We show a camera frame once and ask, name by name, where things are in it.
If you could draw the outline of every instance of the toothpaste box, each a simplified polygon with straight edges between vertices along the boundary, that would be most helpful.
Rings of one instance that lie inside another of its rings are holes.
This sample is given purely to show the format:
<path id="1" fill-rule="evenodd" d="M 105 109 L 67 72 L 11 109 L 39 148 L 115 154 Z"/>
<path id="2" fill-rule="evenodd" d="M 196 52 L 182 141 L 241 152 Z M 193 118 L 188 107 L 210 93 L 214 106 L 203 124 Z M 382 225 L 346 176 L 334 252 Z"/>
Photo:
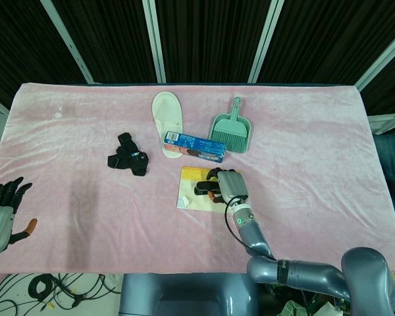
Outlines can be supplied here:
<path id="1" fill-rule="evenodd" d="M 181 152 L 185 155 L 221 163 L 224 158 L 226 145 L 213 140 L 167 132 L 164 139 L 164 148 L 169 151 Z"/>

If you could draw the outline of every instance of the robotic hand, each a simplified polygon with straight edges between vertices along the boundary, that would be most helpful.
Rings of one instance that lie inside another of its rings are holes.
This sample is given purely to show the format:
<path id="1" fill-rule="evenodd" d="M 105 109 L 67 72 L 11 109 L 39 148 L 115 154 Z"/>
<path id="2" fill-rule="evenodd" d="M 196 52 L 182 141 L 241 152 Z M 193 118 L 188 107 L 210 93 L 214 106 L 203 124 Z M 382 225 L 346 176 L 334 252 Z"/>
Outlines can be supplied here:
<path id="1" fill-rule="evenodd" d="M 342 271 L 325 263 L 276 260 L 266 242 L 249 204 L 248 190 L 240 173 L 233 169 L 212 169 L 207 180 L 218 179 L 218 186 L 208 186 L 207 194 L 214 203 L 226 203 L 225 223 L 230 233 L 252 256 L 248 274 L 256 283 L 283 284 L 342 298 L 352 303 L 352 315 L 394 315 L 395 283 L 386 259 L 371 248 L 353 248 L 342 256 Z M 241 240 L 231 230 L 228 208 Z"/>
<path id="2" fill-rule="evenodd" d="M 32 186 L 32 183 L 28 183 L 18 189 L 23 180 L 23 177 L 20 177 L 5 185 L 0 184 L 0 253 L 6 250 L 9 244 L 29 237 L 37 223 L 36 219 L 32 219 L 23 232 L 12 234 L 14 216 L 24 193 Z"/>

